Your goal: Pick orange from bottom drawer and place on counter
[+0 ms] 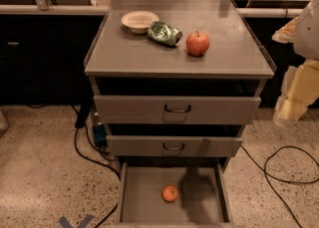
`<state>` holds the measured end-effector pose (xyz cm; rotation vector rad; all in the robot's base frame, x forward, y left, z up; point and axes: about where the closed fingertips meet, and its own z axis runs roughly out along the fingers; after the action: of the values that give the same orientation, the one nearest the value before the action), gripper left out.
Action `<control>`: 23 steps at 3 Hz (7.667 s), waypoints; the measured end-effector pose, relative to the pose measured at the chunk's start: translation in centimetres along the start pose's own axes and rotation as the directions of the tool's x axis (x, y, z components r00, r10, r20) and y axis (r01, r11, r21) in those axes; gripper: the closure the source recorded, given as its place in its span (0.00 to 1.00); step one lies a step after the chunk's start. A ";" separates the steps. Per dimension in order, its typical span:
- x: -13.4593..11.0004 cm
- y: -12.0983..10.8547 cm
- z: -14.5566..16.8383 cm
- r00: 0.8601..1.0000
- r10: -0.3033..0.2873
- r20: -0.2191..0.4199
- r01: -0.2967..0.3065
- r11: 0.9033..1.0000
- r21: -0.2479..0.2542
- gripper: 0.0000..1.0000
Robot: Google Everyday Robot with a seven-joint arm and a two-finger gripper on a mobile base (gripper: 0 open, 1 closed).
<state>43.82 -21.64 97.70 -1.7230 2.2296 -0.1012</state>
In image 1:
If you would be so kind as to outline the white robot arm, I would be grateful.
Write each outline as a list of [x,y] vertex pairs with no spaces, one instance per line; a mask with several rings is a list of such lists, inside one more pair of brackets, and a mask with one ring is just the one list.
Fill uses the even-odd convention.
[[279,126],[297,123],[319,99],[319,0],[311,0],[301,14],[277,30],[272,40],[293,44],[305,62],[289,66],[275,106],[273,122]]

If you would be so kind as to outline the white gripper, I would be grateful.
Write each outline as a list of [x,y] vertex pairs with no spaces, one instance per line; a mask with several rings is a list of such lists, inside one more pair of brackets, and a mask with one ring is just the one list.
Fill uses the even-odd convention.
[[[272,35],[281,44],[292,43],[298,18],[295,17]],[[289,66],[281,87],[273,115],[279,126],[290,126],[299,121],[308,107],[319,98],[319,62],[306,60],[298,68]]]

